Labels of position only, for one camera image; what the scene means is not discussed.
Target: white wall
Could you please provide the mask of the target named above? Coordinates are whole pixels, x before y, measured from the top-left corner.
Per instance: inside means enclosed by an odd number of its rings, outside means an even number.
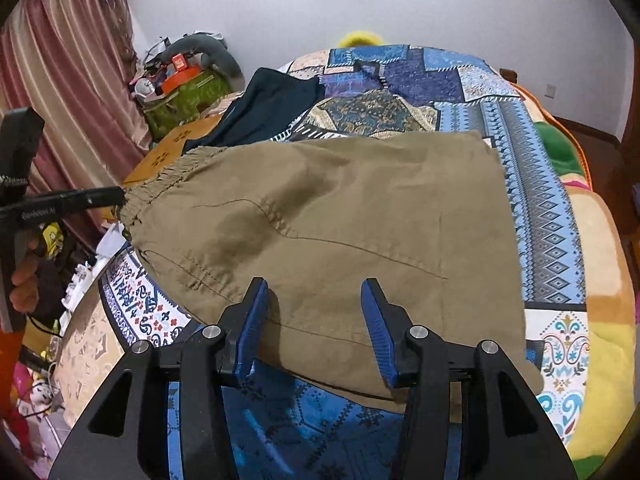
[[[622,135],[632,40],[607,0],[129,0],[139,52],[159,36],[220,31],[247,81],[260,66],[371,30],[387,43],[475,54],[518,72],[551,113]],[[555,99],[543,97],[556,85]]]

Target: khaki pants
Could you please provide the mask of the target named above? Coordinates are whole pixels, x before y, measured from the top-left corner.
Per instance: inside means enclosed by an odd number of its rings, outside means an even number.
[[[360,309],[370,277],[443,339],[497,341],[542,389],[525,361],[504,170],[474,132],[198,148],[130,190],[120,218],[146,270],[203,323],[264,277],[258,356],[358,402],[398,398]]]

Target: pink curtain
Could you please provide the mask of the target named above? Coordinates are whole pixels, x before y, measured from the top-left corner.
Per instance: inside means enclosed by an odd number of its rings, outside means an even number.
[[[31,188],[116,186],[142,160],[148,128],[126,83],[135,54],[126,0],[21,0],[0,32],[0,105],[45,120]],[[98,212],[68,227],[88,246]]]

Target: blue gripper pad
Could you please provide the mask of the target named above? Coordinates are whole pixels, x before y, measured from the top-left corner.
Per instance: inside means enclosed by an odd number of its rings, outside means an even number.
[[[238,380],[247,377],[254,364],[260,334],[262,333],[262,327],[269,308],[268,293],[269,286],[266,280],[262,280],[255,296],[248,298],[251,301],[251,306],[246,314],[246,320],[241,333],[238,336],[236,366],[233,371],[233,375],[235,375]]]
[[[367,323],[380,375],[391,388],[395,388],[398,384],[398,369],[394,343],[368,280],[362,282],[360,288],[360,306]]]

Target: wall outlet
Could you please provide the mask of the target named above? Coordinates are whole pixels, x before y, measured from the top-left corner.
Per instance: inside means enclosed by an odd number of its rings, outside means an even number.
[[[545,97],[550,97],[552,99],[556,97],[556,85],[546,86]]]

